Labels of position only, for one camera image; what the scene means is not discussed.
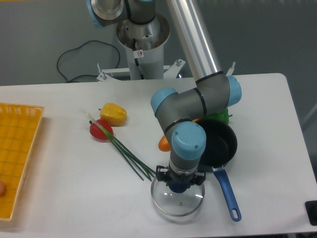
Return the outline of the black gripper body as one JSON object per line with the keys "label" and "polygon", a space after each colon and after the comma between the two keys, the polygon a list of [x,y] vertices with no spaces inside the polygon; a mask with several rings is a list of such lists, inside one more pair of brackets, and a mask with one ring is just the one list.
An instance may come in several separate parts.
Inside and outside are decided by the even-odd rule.
{"label": "black gripper body", "polygon": [[194,173],[189,175],[186,175],[185,173],[177,174],[175,171],[170,169],[166,175],[165,184],[170,190],[187,190],[198,183],[197,177]]}

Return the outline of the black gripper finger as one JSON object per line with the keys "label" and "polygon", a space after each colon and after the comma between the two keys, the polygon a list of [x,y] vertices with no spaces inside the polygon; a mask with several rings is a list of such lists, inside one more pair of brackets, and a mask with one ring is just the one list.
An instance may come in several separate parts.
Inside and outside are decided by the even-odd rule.
{"label": "black gripper finger", "polygon": [[206,180],[206,173],[205,172],[194,172],[192,179],[190,180],[191,185],[202,185],[203,182]]}
{"label": "black gripper finger", "polygon": [[168,167],[157,165],[156,167],[156,178],[159,182],[168,182]]}

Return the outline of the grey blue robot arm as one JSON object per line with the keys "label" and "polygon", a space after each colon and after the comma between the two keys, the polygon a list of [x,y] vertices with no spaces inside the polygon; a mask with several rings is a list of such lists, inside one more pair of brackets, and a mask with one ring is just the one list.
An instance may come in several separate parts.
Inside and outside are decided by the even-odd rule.
{"label": "grey blue robot arm", "polygon": [[[89,0],[86,4],[96,25],[117,25],[131,79],[163,77],[163,47],[170,28],[153,0]],[[171,145],[168,168],[157,167],[156,175],[167,185],[189,188],[205,180],[197,167],[206,135],[194,119],[237,104],[242,90],[236,78],[222,71],[198,2],[169,0],[167,5],[196,87],[182,93],[164,88],[151,98],[155,117]]]}

